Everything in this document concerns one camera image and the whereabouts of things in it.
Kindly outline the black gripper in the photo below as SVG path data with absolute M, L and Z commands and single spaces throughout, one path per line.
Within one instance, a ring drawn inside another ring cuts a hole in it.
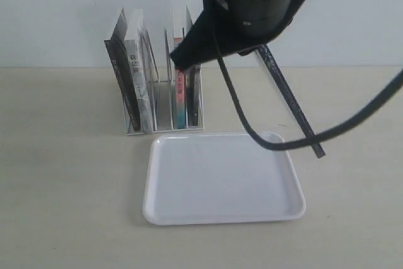
M 277 38 L 305 0 L 203 0 L 203 11 L 171 52 L 176 69 L 246 55 Z

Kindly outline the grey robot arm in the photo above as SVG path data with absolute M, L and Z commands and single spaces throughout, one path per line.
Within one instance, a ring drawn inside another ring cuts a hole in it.
M 247 55 L 276 39 L 305 0 L 202 0 L 203 10 L 171 53 L 185 71 L 219 57 Z

